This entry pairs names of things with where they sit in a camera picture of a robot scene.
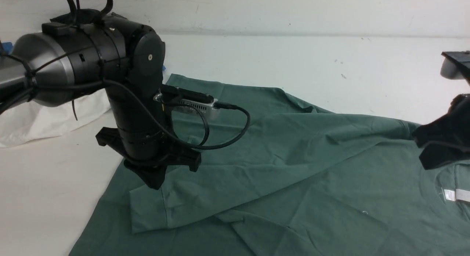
green t-shirt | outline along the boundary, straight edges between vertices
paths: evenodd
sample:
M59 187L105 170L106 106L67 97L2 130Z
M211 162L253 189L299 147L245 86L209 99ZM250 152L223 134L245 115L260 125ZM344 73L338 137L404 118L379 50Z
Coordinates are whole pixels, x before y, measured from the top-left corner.
M172 167L149 189L122 164L71 255L470 255L470 205L442 191L470 190L468 162L424 171L416 124L334 114L280 89L172 75L252 115L247 134L205 151L198 172ZM199 119L174 115L188 141ZM245 123L225 110L207 145Z

black mount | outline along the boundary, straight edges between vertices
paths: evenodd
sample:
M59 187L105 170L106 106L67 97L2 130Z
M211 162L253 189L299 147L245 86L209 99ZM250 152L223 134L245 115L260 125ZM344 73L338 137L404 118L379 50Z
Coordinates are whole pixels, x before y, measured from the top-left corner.
M166 168L169 165L189 166L196 172L201 164L201 153L194 149L183 147L169 139L162 139L163 152L156 152L153 159L136 161L124 149L118 129L103 127L96 140L100 146L109 146L126 159L124 166L137 174L151 189L159 189L165 180Z

wire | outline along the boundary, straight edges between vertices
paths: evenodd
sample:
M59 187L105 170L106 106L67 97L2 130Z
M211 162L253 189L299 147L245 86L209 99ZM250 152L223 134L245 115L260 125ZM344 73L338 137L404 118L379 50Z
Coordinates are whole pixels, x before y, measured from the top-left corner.
M24 89L21 92L18 92L16 95L14 95L12 98L6 100L5 102L0 104L0 114L3 114L6 110L8 110L10 107L12 107L14 104L19 102L21 99L25 98L25 96L30 95L31 92L33 92L33 87L30 87L28 89Z
M170 137L172 140L174 140L176 143L178 144L181 144L181 145L184 145L184 146L187 146L187 147L190 147L192 149L201 149L201 150L210 150L210 149L222 149L222 148L225 148L227 146L230 146L231 144L237 142L239 139L241 139L243 137L243 135L246 133L246 131L248 130L248 127L250 126L250 113L248 113L248 111L246 111L245 109L241 108L241 107L238 107L236 105L231 105L231 104L221 104L221 107L220 108L223 108L223 107L228 107L228 109L232 109L232 110L239 110L241 112L243 112L245 115L246 115L246 124L245 124L245 127L242 129L242 131L240 132L240 134L238 134L236 137L234 137L233 139L231 139L230 141L228 142L225 142L225 143L222 143L222 144L218 144L218 145L213 145L213 146L201 146L201 145L194 145L194 144L190 144L190 143L187 143L181 139L179 139L178 137L175 137L174 134L172 134L171 132L169 132L168 130L166 130L162 124L160 124L160 122L158 122L158 120L154 117L154 115L148 110L148 108L144 105L144 103L141 101L141 99L139 99L139 97L137 97L134 92L132 92L128 87L126 87L124 84L122 83L119 83L119 82L115 82L113 80L103 80L103 83L106 84L106 85L114 85L114 86L117 86L117 87L120 87L121 89L123 89L124 91L126 91L128 93L128 95L130 95L143 109L143 111L153 120L153 122L159 127L159 129L163 132L163 134L166 134L168 137Z
M113 9L113 0L106 0L106 6L93 17L92 23L100 22Z
M65 54L63 54L63 55L60 55L60 56L58 56L57 58L54 58L54 59L52 59L52 60L50 60L50 61L48 61L48 62L42 64L39 68L33 70L33 72L34 72L34 73L37 73L38 71L42 70L44 67L46 67L46 66L48 66L48 65L50 65L50 64L52 64L52 63L54 63L54 62L56 62L57 60L63 59L64 57L67 57L68 55L75 54L75 53L81 52L81 51L83 51L83 50L87 50L87 49L89 49L89 48L93 48L93 47L83 47L83 48L81 48L81 49L79 49L79 50L75 50L75 51L72 51L72 52L69 52L69 53L65 53Z
M75 17L75 23L76 25L78 25L80 22L79 22L79 15L80 15L80 0L75 0L76 2L76 5L77 5L77 16Z
M77 21L77 7L75 6L75 2L73 0L67 0L67 3L69 4L70 15L73 17L73 20L70 24L63 25L61 27L72 27Z
M76 85L65 85L65 86L37 86L40 90L45 91L83 91L92 88L104 87L102 82L91 82L91 83L84 83L84 84L76 84Z
M194 111L196 111L196 113L201 117L204 123L204 138L199 145L202 146L204 145L204 143L207 142L207 139L209 138L210 128L209 128L209 123L207 122L207 119L203 115L201 110L197 109L196 107L190 104L175 104L175 103L164 103L164 102L163 104L166 105L167 107L189 107L189 108L192 108Z

black plastic mount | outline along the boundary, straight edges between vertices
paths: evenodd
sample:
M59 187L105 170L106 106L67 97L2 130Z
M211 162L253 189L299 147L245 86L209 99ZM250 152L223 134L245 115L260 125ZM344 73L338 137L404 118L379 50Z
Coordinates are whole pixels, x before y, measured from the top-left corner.
M96 140L100 146L109 146L124 157L124 166L137 174L151 189L159 189L165 180L167 166L189 166L189 170L196 172L201 164L201 153L181 146L171 140L162 139L162 152L156 152L153 159L136 161L129 157L124 149L118 129L103 127Z
M449 112L413 132L424 169L436 169L455 161L470 159L470 97L458 95Z

clothing label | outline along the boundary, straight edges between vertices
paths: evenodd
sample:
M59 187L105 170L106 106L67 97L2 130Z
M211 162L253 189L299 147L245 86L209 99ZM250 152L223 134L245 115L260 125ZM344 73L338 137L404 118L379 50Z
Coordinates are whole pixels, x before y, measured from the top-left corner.
M459 201L470 202L470 191L455 189L455 197Z
M444 196L446 200L454 202L456 201L455 191L444 189Z

